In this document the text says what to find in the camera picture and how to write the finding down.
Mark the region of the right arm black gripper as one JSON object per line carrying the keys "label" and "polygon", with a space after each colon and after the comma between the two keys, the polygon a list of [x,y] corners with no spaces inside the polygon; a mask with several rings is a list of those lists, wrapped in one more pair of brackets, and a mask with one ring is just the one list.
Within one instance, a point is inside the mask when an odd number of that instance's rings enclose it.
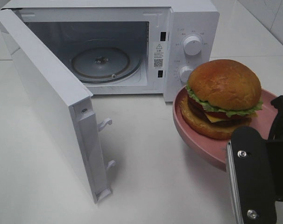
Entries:
{"label": "right arm black gripper", "polygon": [[233,214],[238,224],[275,224],[275,202],[283,202],[283,95],[265,141],[257,130],[237,128],[226,147]]}

